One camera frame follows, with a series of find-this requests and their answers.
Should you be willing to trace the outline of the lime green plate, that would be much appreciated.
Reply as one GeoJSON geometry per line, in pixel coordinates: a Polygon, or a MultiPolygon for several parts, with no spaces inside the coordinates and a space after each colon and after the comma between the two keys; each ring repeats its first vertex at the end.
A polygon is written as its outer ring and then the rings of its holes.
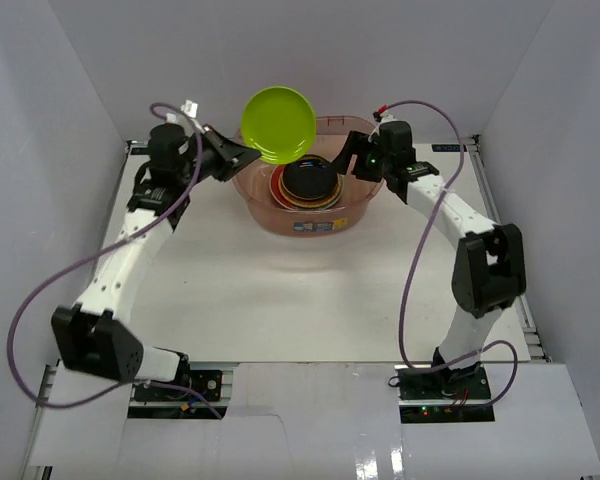
{"type": "Polygon", "coordinates": [[[246,146],[272,165],[286,165],[309,152],[316,139],[316,114],[307,98],[286,86],[255,93],[241,116],[246,146]]]}

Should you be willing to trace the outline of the black glossy plate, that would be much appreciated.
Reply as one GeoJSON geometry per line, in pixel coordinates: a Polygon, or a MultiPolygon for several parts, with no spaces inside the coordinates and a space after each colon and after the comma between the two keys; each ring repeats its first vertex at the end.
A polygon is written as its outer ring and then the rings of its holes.
{"type": "Polygon", "coordinates": [[[327,209],[327,208],[331,207],[339,200],[338,199],[335,203],[331,203],[330,202],[331,194],[329,194],[327,197],[324,197],[324,198],[318,199],[318,200],[299,199],[286,191],[286,189],[284,188],[284,186],[282,184],[282,175],[279,180],[279,190],[280,190],[282,197],[285,200],[287,200],[291,205],[293,205],[294,207],[297,207],[299,209],[323,210],[323,209],[327,209]]]}

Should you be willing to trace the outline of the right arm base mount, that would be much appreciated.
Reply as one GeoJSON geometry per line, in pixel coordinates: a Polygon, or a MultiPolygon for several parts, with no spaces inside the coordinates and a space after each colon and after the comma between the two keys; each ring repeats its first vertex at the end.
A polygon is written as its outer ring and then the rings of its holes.
{"type": "Polygon", "coordinates": [[[494,408],[485,369],[454,383],[445,383],[439,374],[408,373],[396,370],[387,385],[397,391],[400,421],[403,425],[491,423],[494,408]]]}

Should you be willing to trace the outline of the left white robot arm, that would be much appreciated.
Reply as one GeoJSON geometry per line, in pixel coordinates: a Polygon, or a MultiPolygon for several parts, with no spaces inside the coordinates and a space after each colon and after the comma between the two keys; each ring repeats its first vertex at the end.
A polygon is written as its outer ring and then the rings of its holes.
{"type": "Polygon", "coordinates": [[[260,157],[205,126],[190,137],[182,126],[154,127],[147,161],[134,177],[114,249],[71,307],[57,308],[51,326],[64,366],[119,383],[157,381],[168,398],[191,387],[186,355],[142,343],[130,329],[139,287],[189,205],[189,185],[227,181],[260,157]]]}

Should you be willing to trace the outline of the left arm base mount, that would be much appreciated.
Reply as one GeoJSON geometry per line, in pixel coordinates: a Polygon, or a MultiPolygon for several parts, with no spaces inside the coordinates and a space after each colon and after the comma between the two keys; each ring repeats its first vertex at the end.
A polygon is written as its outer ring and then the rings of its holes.
{"type": "Polygon", "coordinates": [[[149,420],[221,420],[227,412],[222,370],[192,370],[172,382],[151,380],[132,390],[127,416],[149,420]]]}

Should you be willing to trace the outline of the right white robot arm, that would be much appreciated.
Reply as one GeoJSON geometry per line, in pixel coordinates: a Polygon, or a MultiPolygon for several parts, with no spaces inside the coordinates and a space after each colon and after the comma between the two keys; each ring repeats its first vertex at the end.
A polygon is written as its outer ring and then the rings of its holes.
{"type": "Polygon", "coordinates": [[[453,193],[438,169],[417,159],[405,121],[389,120],[370,134],[350,131],[333,164],[358,180],[385,183],[455,247],[456,310],[428,372],[439,396],[457,397],[477,372],[493,326],[526,290],[520,229],[495,223],[453,193]]]}

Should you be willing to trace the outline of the yellow patterned plate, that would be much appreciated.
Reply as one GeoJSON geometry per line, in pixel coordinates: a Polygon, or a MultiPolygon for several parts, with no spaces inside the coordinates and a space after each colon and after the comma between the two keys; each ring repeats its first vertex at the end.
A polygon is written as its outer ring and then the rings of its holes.
{"type": "Polygon", "coordinates": [[[331,197],[330,197],[330,202],[331,203],[335,203],[340,196],[342,195],[342,190],[343,190],[343,179],[342,176],[340,174],[336,175],[336,184],[334,186],[334,189],[331,193],[331,197]]]}

